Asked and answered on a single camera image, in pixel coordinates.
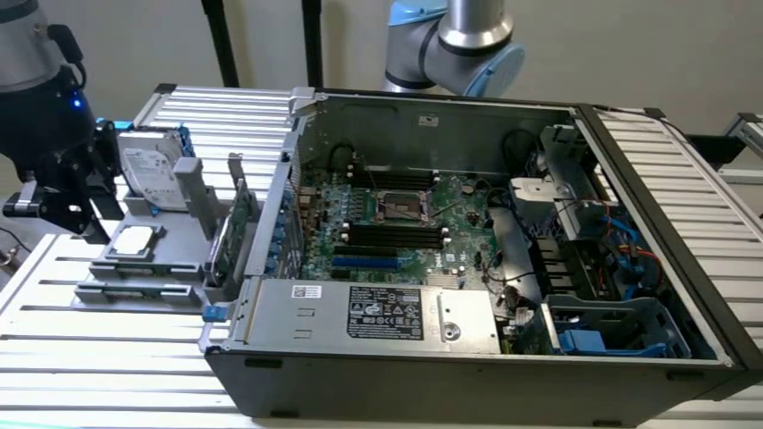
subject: blue pcie slot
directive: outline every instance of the blue pcie slot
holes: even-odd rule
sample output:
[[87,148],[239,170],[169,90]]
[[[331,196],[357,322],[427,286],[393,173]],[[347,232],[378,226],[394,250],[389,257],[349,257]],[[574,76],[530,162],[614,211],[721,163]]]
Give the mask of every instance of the blue pcie slot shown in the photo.
[[350,266],[354,268],[398,269],[401,267],[398,259],[378,257],[335,257],[331,263],[334,266]]

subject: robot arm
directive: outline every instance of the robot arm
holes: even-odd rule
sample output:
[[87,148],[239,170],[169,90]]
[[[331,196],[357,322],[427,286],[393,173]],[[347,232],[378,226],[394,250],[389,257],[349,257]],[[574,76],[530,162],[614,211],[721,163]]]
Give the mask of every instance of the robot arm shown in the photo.
[[503,0],[401,0],[389,26],[387,91],[503,94],[525,61]]
[[117,132],[91,113],[74,34],[49,25],[38,0],[0,0],[0,58],[0,153],[25,182],[3,213],[39,217],[106,243],[91,199],[106,219],[122,219]]

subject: white sticker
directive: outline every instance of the white sticker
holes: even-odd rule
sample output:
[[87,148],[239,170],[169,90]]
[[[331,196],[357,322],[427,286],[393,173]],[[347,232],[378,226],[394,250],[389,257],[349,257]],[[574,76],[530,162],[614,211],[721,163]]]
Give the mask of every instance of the white sticker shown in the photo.
[[318,284],[311,285],[295,285],[291,288],[291,298],[321,298],[323,292],[323,286]]
[[187,210],[183,192],[167,156],[155,150],[125,149],[127,173],[143,197],[165,210]]
[[434,114],[423,114],[419,116],[421,127],[437,127],[438,125],[441,125],[441,118]]

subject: power supply label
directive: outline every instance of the power supply label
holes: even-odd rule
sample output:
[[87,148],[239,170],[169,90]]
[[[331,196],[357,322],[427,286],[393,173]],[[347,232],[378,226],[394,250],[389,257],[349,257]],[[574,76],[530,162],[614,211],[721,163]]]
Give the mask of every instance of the power supply label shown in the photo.
[[351,286],[347,333],[354,338],[423,341],[421,290]]

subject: metal case frame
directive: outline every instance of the metal case frame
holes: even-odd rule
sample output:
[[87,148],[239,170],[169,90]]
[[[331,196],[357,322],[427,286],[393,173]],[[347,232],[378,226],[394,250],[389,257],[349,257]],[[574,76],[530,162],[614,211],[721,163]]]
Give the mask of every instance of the metal case frame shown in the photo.
[[[693,315],[701,319],[697,323],[715,346],[718,360],[469,354],[445,357],[427,353],[329,355],[257,349],[246,344],[263,279],[259,263],[253,260],[257,255],[253,248],[253,270],[247,270],[253,277],[242,289],[230,338],[206,353],[243,414],[637,426],[686,400],[721,400],[761,380],[763,355],[593,106],[325,90],[314,97],[313,112],[323,111],[321,102],[331,97],[343,97],[349,104],[363,98],[431,102],[422,111],[454,105],[470,109],[519,106],[570,114],[614,181],[619,197],[637,213],[635,220],[646,238],[671,267],[671,281],[686,291],[697,310]],[[305,134],[306,139],[317,139],[322,131],[314,122],[313,113],[303,116],[294,136]],[[286,164],[277,169],[265,216],[269,205],[278,211],[282,204],[287,170]],[[262,222],[258,236],[273,231]]]

